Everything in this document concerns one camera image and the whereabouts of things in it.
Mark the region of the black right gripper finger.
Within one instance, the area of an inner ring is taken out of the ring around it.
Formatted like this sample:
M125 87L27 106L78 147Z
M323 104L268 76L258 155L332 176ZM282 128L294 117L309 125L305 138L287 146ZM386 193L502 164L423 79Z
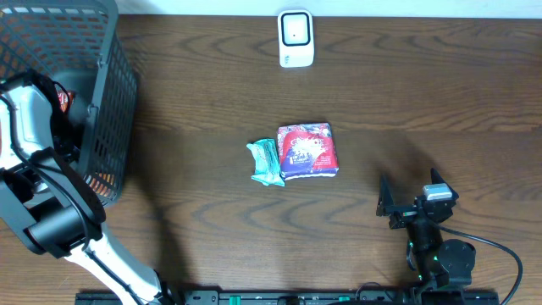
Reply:
M392 197L390 184L384 175L379 179L379 199L377 202L376 215L379 217L390 216L395 212L395 203Z
M437 169L432 168L430 170L430 175L431 175L431 181L432 181L431 184L446 183L451 188L452 193L453 193L453 198L449 200L456 201L459 198L458 193L444 180L444 178L440 175Z

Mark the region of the red purple liners pack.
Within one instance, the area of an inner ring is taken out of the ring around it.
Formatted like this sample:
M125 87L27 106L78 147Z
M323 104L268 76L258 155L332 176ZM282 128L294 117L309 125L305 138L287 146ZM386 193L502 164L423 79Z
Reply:
M329 123L281 126L277 140L284 180L337 175L339 163Z

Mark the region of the teal snack wrapper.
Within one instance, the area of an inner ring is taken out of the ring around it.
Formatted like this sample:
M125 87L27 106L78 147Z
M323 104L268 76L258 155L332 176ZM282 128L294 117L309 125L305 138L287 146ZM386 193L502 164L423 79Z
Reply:
M255 161L254 174L251 176L253 180L265 186L285 186L280 174L279 156L274 139L265 138L247 143L246 148Z

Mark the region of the orange Top chocolate bar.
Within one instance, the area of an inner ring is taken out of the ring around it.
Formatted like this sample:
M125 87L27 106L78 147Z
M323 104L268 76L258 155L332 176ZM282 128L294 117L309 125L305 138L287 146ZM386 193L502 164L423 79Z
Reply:
M58 100L61 110L67 114L75 101L75 93L73 91L58 91Z

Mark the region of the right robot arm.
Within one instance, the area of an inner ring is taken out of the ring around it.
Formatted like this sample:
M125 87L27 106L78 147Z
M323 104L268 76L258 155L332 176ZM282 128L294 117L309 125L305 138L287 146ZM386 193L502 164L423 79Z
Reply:
M392 230L406 229L407 261L418 272L420 285L410 289L414 304L463 304L463 289L472 284L476 250L468 242L445 240L440 223L453 215L458 194L436 169L430 170L431 183L410 205L399 205L382 176L376 214L390 219Z

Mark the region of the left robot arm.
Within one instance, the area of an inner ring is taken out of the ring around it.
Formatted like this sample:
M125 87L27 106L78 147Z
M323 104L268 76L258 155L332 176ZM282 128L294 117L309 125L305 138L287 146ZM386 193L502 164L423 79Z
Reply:
M28 69L1 83L1 219L33 253L79 265L123 304L180 295L111 233L95 191L75 172L75 128L62 85Z

